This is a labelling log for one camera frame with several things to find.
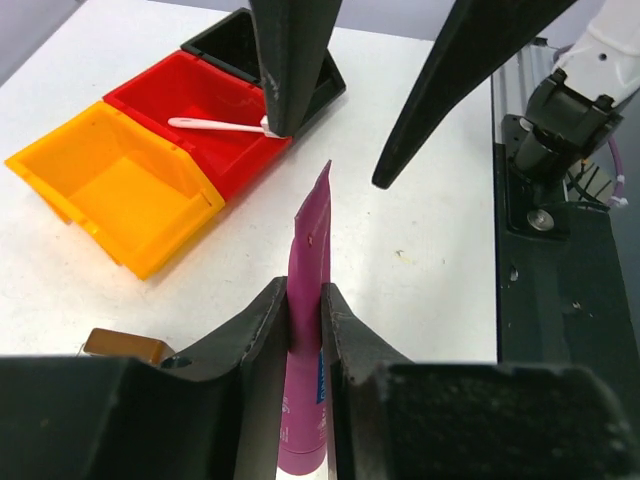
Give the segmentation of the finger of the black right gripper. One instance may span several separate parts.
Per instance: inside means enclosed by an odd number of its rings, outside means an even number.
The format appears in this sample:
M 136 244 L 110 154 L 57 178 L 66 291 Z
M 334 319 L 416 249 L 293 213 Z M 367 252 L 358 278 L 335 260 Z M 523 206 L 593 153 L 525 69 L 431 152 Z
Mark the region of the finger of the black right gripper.
M 327 50 L 339 1 L 250 2 L 268 124 L 291 137 L 344 92 Z
M 373 185 L 389 188 L 447 114 L 573 4 L 455 1 L 386 141 Z

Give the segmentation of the pink toothpaste tube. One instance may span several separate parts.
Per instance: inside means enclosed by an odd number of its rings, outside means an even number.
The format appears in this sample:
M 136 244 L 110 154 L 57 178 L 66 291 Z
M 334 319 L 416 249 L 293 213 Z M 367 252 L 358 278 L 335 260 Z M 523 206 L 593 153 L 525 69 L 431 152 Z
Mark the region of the pink toothpaste tube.
M 307 475 L 326 452 L 322 286 L 331 271 L 331 165 L 326 164 L 294 217 L 287 275 L 289 337 L 278 468 Z

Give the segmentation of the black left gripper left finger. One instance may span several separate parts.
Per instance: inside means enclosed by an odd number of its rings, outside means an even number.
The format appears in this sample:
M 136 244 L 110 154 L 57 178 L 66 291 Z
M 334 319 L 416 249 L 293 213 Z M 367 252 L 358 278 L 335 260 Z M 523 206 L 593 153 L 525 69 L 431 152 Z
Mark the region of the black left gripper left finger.
M 5 357 L 5 479 L 272 479 L 287 357 L 286 281 L 152 366 Z

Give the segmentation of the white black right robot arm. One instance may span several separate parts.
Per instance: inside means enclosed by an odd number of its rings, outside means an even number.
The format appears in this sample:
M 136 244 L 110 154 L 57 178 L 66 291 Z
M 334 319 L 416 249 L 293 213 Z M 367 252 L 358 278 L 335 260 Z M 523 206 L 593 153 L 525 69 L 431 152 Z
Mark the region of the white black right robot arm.
M 565 1 L 457 1 L 391 131 L 373 173 L 392 185 L 446 115 L 568 8 Z M 302 123 L 340 3 L 251 5 L 268 124 L 278 136 Z M 528 178 L 551 184 L 617 127 L 639 88 L 639 5 L 608 1 L 534 89 L 531 131 L 515 158 Z

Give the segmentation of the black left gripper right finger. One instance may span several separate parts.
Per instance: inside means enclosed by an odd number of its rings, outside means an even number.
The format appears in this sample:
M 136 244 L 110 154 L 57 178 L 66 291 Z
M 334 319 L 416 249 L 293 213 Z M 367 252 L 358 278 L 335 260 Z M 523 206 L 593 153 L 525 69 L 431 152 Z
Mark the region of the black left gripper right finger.
M 574 366 L 415 363 L 324 285 L 333 479 L 635 479 L 613 391 Z

